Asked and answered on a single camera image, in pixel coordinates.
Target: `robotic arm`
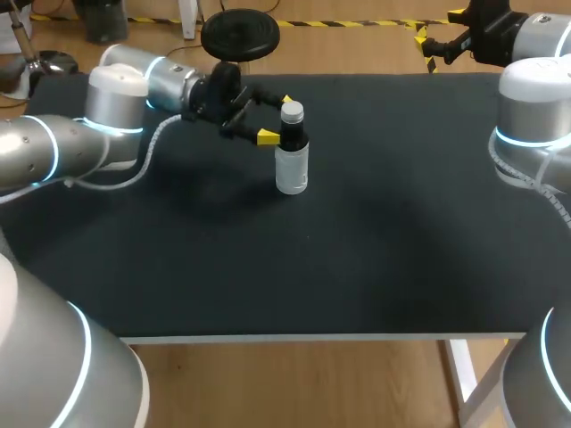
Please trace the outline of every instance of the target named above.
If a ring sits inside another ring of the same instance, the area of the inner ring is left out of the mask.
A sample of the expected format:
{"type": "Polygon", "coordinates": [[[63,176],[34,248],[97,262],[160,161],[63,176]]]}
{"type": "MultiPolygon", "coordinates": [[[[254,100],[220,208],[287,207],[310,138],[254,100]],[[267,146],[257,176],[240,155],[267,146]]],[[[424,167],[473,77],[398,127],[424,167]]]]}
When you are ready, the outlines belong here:
{"type": "Polygon", "coordinates": [[[525,58],[571,54],[571,16],[514,12],[509,0],[470,0],[468,8],[448,12],[448,21],[468,27],[449,43],[428,38],[425,57],[439,56],[452,64],[466,51],[482,64],[506,67],[525,58]]]}
{"type": "MultiPolygon", "coordinates": [[[[132,168],[147,106],[177,115],[173,119],[208,121],[226,138],[274,145],[277,155],[299,152],[306,149],[308,139],[302,128],[302,106],[291,101],[259,86],[243,87],[234,64],[221,62],[205,76],[165,57],[114,45],[89,76],[84,118],[22,116],[0,123],[0,190],[32,189],[96,170],[132,168]],[[244,124],[247,110],[260,103],[282,110],[282,130],[287,131],[282,137],[244,124]]],[[[302,157],[305,171],[296,175],[306,181],[307,154],[302,157]]],[[[282,165],[277,158],[277,176],[278,164],[282,165]]]]}

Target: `white cable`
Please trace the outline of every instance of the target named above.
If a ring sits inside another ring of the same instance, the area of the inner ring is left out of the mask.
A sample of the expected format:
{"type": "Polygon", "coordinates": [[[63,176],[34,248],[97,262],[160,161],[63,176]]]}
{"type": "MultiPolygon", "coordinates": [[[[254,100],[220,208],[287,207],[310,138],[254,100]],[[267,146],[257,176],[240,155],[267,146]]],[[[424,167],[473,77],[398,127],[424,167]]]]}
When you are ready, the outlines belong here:
{"type": "Polygon", "coordinates": [[[0,196],[0,205],[7,203],[7,202],[12,202],[15,201],[16,199],[30,193],[33,192],[37,189],[41,189],[42,187],[45,187],[46,185],[50,185],[52,183],[55,183],[58,180],[52,180],[52,181],[44,181],[42,183],[35,183],[34,185],[29,185],[28,187],[24,187],[23,189],[17,190],[16,192],[13,193],[9,193],[5,196],[0,196]]]}
{"type": "Polygon", "coordinates": [[[161,136],[161,133],[164,130],[164,128],[166,128],[171,123],[178,122],[181,119],[182,116],[180,114],[177,114],[161,122],[161,124],[154,131],[153,138],[151,138],[151,143],[149,143],[149,148],[146,152],[143,166],[141,167],[139,172],[137,172],[137,174],[134,177],[130,178],[129,180],[123,183],[118,183],[117,185],[96,185],[94,183],[89,183],[83,180],[66,180],[66,185],[78,185],[80,187],[85,187],[86,189],[99,190],[99,191],[118,190],[133,185],[141,178],[143,178],[143,176],[146,174],[146,171],[149,169],[149,165],[151,164],[151,159],[153,158],[154,147],[156,146],[157,141],[159,140],[159,137],[161,136]]]}
{"type": "Polygon", "coordinates": [[[545,174],[545,171],[547,170],[547,167],[549,166],[549,164],[550,164],[551,160],[553,159],[553,157],[555,156],[555,154],[557,154],[557,152],[559,150],[561,150],[565,147],[561,146],[558,148],[553,148],[552,153],[549,154],[547,159],[545,159],[543,161],[542,165],[540,166],[540,169],[539,169],[539,171],[537,173],[537,177],[536,177],[537,179],[533,179],[533,178],[527,176],[526,174],[524,174],[523,172],[520,172],[517,169],[512,168],[510,165],[508,165],[506,162],[504,162],[502,159],[500,159],[500,156],[498,156],[498,153],[496,152],[496,149],[493,146],[493,144],[495,142],[495,138],[496,138],[496,133],[494,130],[492,132],[492,134],[490,135],[490,141],[488,142],[488,152],[490,153],[490,156],[492,157],[492,160],[494,161],[494,163],[498,167],[500,167],[503,170],[505,170],[506,172],[508,172],[513,177],[523,181],[526,185],[533,188],[537,193],[544,196],[550,202],[550,204],[553,206],[553,208],[555,208],[555,210],[561,216],[563,221],[565,221],[565,224],[567,225],[567,227],[569,229],[571,229],[571,216],[569,216],[569,213],[567,212],[567,210],[565,209],[563,204],[559,201],[557,196],[555,196],[555,194],[553,194],[553,191],[551,190],[552,187],[550,187],[548,185],[543,185],[541,182],[543,179],[543,175],[545,174]]]}

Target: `cable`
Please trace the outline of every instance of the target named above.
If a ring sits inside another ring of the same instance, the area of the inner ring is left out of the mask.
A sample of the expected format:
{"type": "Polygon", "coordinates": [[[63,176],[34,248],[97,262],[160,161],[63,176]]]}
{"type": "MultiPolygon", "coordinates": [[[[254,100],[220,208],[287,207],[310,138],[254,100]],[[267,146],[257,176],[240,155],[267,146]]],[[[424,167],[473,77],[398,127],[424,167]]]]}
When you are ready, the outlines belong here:
{"type": "MultiPolygon", "coordinates": [[[[222,9],[222,12],[226,11],[226,6],[224,5],[224,0],[219,0],[220,2],[220,9],[222,9]]],[[[264,13],[272,13],[274,12],[277,7],[279,6],[279,4],[282,3],[282,0],[277,0],[276,4],[274,4],[274,6],[271,9],[268,9],[267,11],[263,11],[264,13]]]]}
{"type": "Polygon", "coordinates": [[[94,183],[89,183],[83,180],[69,179],[65,181],[65,185],[68,187],[71,187],[72,185],[78,185],[79,187],[84,187],[86,189],[99,190],[99,191],[118,190],[133,185],[141,178],[143,178],[143,176],[146,174],[146,171],[149,169],[149,165],[151,165],[151,159],[153,158],[154,147],[156,146],[157,141],[159,141],[159,137],[161,136],[161,133],[164,130],[164,128],[166,128],[171,123],[178,122],[181,119],[182,116],[180,114],[177,114],[161,122],[161,124],[154,131],[153,138],[151,138],[151,143],[149,143],[149,149],[146,152],[143,166],[141,167],[139,172],[137,172],[137,174],[134,177],[130,178],[129,180],[124,181],[123,183],[118,183],[117,185],[96,185],[94,183]]]}
{"type": "Polygon", "coordinates": [[[29,185],[28,187],[24,187],[23,189],[17,190],[16,192],[9,193],[5,196],[0,196],[0,205],[7,202],[15,201],[16,199],[21,198],[22,196],[28,193],[34,192],[35,190],[41,189],[42,187],[55,183],[56,181],[58,180],[35,183],[34,185],[29,185]]]}
{"type": "Polygon", "coordinates": [[[169,58],[172,54],[174,54],[177,51],[184,51],[185,49],[194,49],[196,47],[203,47],[202,45],[192,45],[192,46],[181,46],[181,47],[176,47],[174,49],[172,49],[169,53],[167,53],[165,56],[165,58],[169,58]]]}
{"type": "Polygon", "coordinates": [[[21,105],[27,104],[27,101],[22,101],[21,103],[15,103],[10,105],[0,105],[0,109],[11,109],[13,107],[20,107],[21,105]]]}
{"type": "Polygon", "coordinates": [[[553,208],[555,208],[555,210],[561,216],[563,221],[565,221],[567,227],[571,229],[571,216],[569,216],[569,213],[567,212],[563,204],[559,201],[557,196],[553,194],[553,190],[551,190],[553,188],[548,185],[544,185],[541,182],[543,175],[545,174],[545,171],[547,170],[547,167],[549,166],[549,163],[551,162],[555,154],[557,154],[559,150],[562,150],[565,147],[555,148],[555,152],[550,153],[550,156],[548,156],[548,158],[543,161],[540,169],[538,170],[536,179],[533,179],[524,174],[523,172],[520,172],[517,169],[512,168],[510,165],[508,165],[506,162],[500,159],[500,156],[498,156],[498,153],[496,152],[496,149],[493,146],[495,142],[495,137],[496,137],[496,132],[494,129],[492,134],[490,135],[490,140],[488,142],[488,152],[490,153],[490,156],[492,157],[492,160],[495,162],[495,164],[498,167],[504,169],[513,177],[523,181],[527,186],[529,186],[529,188],[534,189],[537,193],[545,197],[553,206],[553,208]]]}
{"type": "Polygon", "coordinates": [[[43,15],[43,16],[48,16],[48,15],[51,15],[52,13],[59,12],[60,9],[62,9],[63,4],[65,3],[65,0],[62,0],[62,1],[60,2],[60,4],[59,4],[55,9],[53,9],[53,10],[51,10],[51,11],[49,11],[49,12],[38,12],[36,9],[34,9],[34,4],[36,3],[36,1],[37,1],[37,0],[34,0],[34,1],[32,2],[32,13],[34,13],[34,14],[36,14],[36,15],[43,15]]]}
{"type": "Polygon", "coordinates": [[[279,7],[279,4],[280,4],[280,3],[282,3],[282,0],[277,0],[277,1],[276,1],[276,4],[274,4],[274,7],[272,7],[271,9],[268,9],[268,10],[267,10],[266,12],[264,12],[264,13],[272,13],[272,12],[274,12],[274,11],[279,7]]]}

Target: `white bottle cap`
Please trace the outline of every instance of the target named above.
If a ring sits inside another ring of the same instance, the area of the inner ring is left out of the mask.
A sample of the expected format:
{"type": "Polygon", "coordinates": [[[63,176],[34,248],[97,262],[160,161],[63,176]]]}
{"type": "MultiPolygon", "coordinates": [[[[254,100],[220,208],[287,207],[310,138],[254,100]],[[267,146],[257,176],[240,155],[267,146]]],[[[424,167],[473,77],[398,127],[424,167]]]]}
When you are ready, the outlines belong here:
{"type": "Polygon", "coordinates": [[[297,101],[282,104],[282,120],[290,125],[295,125],[303,120],[303,105],[297,101]]]}

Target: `black tablecloth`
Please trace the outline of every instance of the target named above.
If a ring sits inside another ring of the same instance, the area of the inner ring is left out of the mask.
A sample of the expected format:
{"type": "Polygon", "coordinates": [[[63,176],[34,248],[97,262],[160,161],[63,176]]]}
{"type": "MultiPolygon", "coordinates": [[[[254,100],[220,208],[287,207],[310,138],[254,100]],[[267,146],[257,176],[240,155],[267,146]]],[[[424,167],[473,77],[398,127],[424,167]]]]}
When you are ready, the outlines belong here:
{"type": "MultiPolygon", "coordinates": [[[[488,158],[497,76],[254,79],[305,106],[305,193],[272,149],[178,123],[127,190],[3,206],[19,261],[121,336],[523,332],[571,296],[568,230],[488,158]]],[[[86,86],[47,78],[28,113],[80,116],[86,86]]]]}

